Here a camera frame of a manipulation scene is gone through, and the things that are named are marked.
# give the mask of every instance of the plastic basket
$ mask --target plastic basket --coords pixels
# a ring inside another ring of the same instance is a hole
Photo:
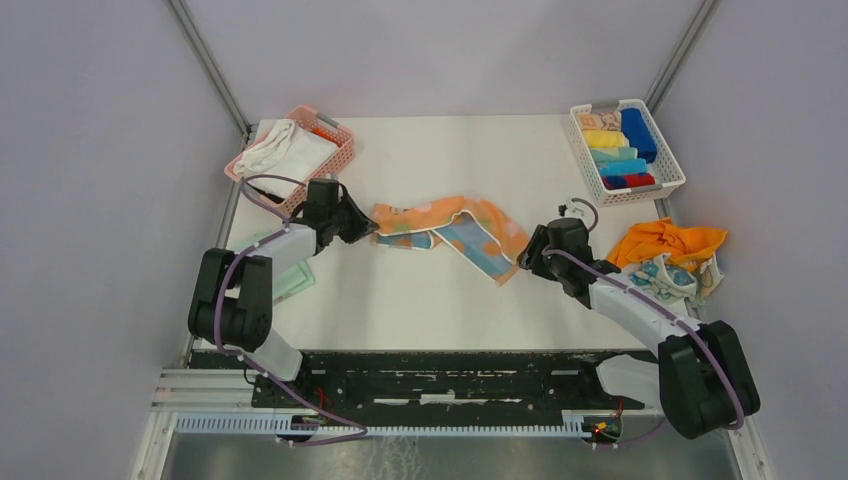
[[[668,144],[665,142],[660,133],[654,118],[645,106],[645,102],[639,99],[620,100],[618,105],[595,106],[596,112],[621,110],[624,108],[638,108],[642,113],[642,119],[648,130],[651,131],[651,137],[657,144],[657,158],[653,163],[648,165],[648,170],[656,179],[655,185],[647,185],[644,187],[622,188],[619,190],[607,190],[604,187],[604,182],[601,180],[601,175],[598,173],[598,168],[592,160],[592,154],[589,152],[589,146],[586,144],[586,139],[580,131],[577,123],[577,115],[583,113],[591,113],[593,106],[578,105],[571,108],[571,115],[568,121],[568,142],[571,144],[571,149],[574,151],[574,156],[577,158],[577,163],[580,165],[580,170],[583,172],[583,178],[586,181],[586,186],[592,193],[595,205],[599,207],[608,207],[611,205],[622,205],[625,203],[643,202],[646,200],[658,200],[671,195],[675,188],[686,183],[686,176],[680,169],[677,160],[672,155]]]
[[[322,136],[339,146],[338,151],[336,151],[333,156],[328,158],[321,164],[320,167],[312,172],[312,174],[309,175],[309,178],[304,180],[304,183],[308,182],[311,178],[324,177],[327,174],[338,174],[348,163],[350,163],[351,160],[353,160],[353,132],[339,125],[338,122],[332,118],[319,113],[314,108],[306,105],[299,105],[289,112],[285,118],[294,120],[295,123],[304,130],[316,133],[317,135]],[[262,134],[250,146],[265,140],[265,137],[267,136],[268,132]],[[241,181],[241,178],[233,171],[236,162],[239,160],[241,160],[241,154],[234,158],[233,161],[228,163],[224,168],[224,173],[227,174],[227,176],[234,182]],[[303,187],[297,187],[291,195],[282,201],[282,203],[276,203],[264,195],[260,197],[260,200],[267,205],[280,209],[286,215],[291,215],[295,207],[306,200],[306,189]]]

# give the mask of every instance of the white towel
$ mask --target white towel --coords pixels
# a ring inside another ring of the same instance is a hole
[[[233,172],[240,177],[265,173],[305,181],[338,149],[335,143],[307,132],[293,120],[277,120],[265,140],[244,151]],[[258,178],[250,184],[281,198],[297,188],[271,178]]]

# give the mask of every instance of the white wall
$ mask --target white wall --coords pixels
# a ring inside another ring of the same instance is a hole
[[[248,118],[556,113],[641,97],[699,0],[190,0]]]
[[[238,136],[165,2],[0,6],[0,478],[126,478]]]
[[[712,317],[739,332],[780,479],[848,460],[848,3],[724,2],[658,115],[689,225],[730,235]]]

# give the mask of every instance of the rolled towel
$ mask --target rolled towel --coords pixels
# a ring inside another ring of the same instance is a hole
[[[639,158],[644,158],[648,163],[656,160],[657,144],[638,108],[625,108],[621,111],[621,132],[630,141],[629,146],[639,150]]]
[[[606,130],[583,130],[583,137],[589,148],[629,147],[630,142],[621,132]]]
[[[577,115],[580,130],[621,131],[621,112],[581,113]]]
[[[598,166],[598,173],[600,173],[602,177],[648,173],[648,164],[645,163],[644,158],[622,160],[620,162],[603,162],[596,165]]]
[[[607,190],[618,190],[620,188],[644,187],[654,185],[657,181],[650,173],[635,173],[633,175],[612,175],[603,177],[604,186]]]
[[[637,151],[633,147],[593,148],[589,152],[596,162],[618,162],[637,157]]]

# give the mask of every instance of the green towel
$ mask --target green towel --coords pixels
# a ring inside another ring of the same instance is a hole
[[[595,162],[620,162],[633,160],[637,156],[633,147],[593,148],[590,151]]]
[[[256,235],[239,242],[233,248],[233,251],[240,252],[249,245],[262,240],[273,232],[274,230],[259,232]],[[302,260],[292,265],[291,268],[278,275],[276,278],[272,279],[271,295],[274,298],[273,304],[276,305],[292,295],[306,290],[312,285],[315,285],[315,277],[312,275],[312,269],[309,268],[309,264],[306,263],[306,260]]]

